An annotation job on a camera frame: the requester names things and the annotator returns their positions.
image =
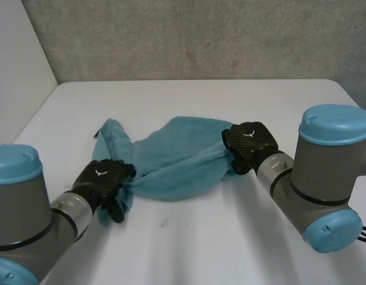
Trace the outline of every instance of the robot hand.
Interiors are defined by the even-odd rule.
[[[222,140],[234,160],[231,167],[238,175],[250,169],[257,170],[259,157],[266,158],[278,151],[278,144],[269,130],[260,122],[246,122],[233,125],[222,132]]]
[[[84,197],[93,212],[101,207],[114,222],[121,223],[125,217],[116,196],[124,181],[135,175],[134,166],[123,160],[94,160],[77,177],[71,192]]]

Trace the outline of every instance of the black ring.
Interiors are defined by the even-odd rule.
[[[289,174],[290,172],[292,172],[292,168],[286,169],[284,170],[282,173],[280,173],[272,182],[271,187],[270,187],[270,196],[271,198],[273,198],[273,190],[275,189],[276,184],[278,184],[279,180],[282,179],[283,176]]]
[[[46,234],[48,234],[48,232],[51,230],[52,226],[53,226],[53,217],[52,217],[49,225],[44,230],[42,230],[40,233],[34,235],[33,237],[31,237],[29,239],[23,240],[21,242],[14,242],[10,245],[0,245],[0,251],[13,251],[15,249],[22,248],[23,246],[34,243],[37,240],[41,239]]]
[[[298,195],[299,197],[301,197],[304,200],[307,200],[308,202],[312,202],[312,203],[315,203],[318,205],[340,206],[340,205],[346,204],[350,200],[350,196],[345,199],[337,200],[337,201],[321,200],[321,199],[313,198],[311,196],[308,196],[307,194],[302,193],[295,187],[295,185],[292,183],[292,181],[291,181],[291,187],[292,187],[292,190],[296,193],[296,195]]]
[[[77,231],[77,226],[75,224],[75,221],[73,221],[73,219],[68,216],[66,213],[64,213],[62,210],[60,209],[57,209],[57,208],[52,208],[52,211],[56,214],[59,214],[60,216],[62,216],[63,218],[65,218],[68,223],[71,224],[73,230],[74,230],[74,233],[75,233],[75,239],[77,238],[77,235],[78,235],[78,231]]]

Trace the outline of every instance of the gray wall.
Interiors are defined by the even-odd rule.
[[[366,108],[366,0],[22,0],[59,83],[328,78]]]

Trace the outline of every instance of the crumpled towel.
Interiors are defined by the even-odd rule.
[[[211,190],[231,169],[232,154],[221,132],[232,123],[207,118],[175,117],[148,138],[131,143],[118,121],[108,119],[98,133],[93,160],[122,159],[136,176],[127,181],[117,200],[127,213],[133,195],[177,201]],[[110,221],[99,211],[101,223]]]

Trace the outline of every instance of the concrete wall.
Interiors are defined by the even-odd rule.
[[[0,0],[0,144],[19,135],[57,83],[20,0]]]
[[[59,83],[328,78],[366,108],[366,0],[22,0]]]

